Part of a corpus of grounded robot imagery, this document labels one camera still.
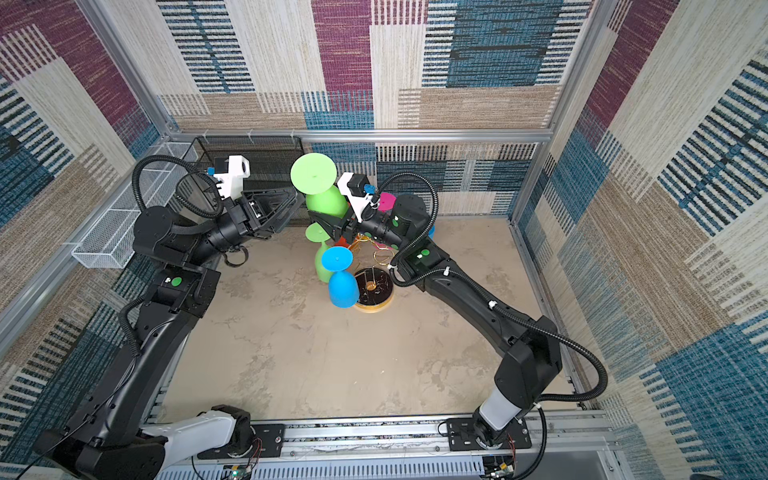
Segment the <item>green front wine glass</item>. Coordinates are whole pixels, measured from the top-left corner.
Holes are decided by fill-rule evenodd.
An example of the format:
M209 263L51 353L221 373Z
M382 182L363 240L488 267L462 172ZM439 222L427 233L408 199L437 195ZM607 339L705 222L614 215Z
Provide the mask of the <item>green front wine glass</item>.
M335 184L337 175L335 162L321 153L302 155L290 170L291 183L305 195L308 210L342 218L349 205Z

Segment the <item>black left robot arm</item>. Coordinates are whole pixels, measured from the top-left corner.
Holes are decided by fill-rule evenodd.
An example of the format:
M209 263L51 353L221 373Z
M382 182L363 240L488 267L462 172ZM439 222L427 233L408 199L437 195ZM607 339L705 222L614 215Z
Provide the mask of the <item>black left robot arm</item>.
M213 218L195 225L166 206L147 206L139 190L134 195L134 248L161 269L120 310L125 343L97 387L62 430L46 430L34 444L40 457L80 479L153 479L209 450L253 451L251 416L237 407L217 405L157 431L141 425L176 352L214 299L221 274L211 262L280 232L304 201L294 188L246 191L219 201Z

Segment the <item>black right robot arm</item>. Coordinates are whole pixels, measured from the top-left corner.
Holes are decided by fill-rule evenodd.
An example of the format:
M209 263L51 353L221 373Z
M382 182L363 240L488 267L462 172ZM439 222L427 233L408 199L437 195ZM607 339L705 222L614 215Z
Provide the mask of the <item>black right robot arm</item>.
M494 347L501 362L491 394L473 414L473 428L485 448L504 441L509 424L534 407L562 370L554 323L532 319L471 279L429 237L435 216L417 195L398 197L389 211L367 206L361 218L351 207L342 217L314 210L309 215L334 240L352 242L362 235L393 248L404 282L446 303Z

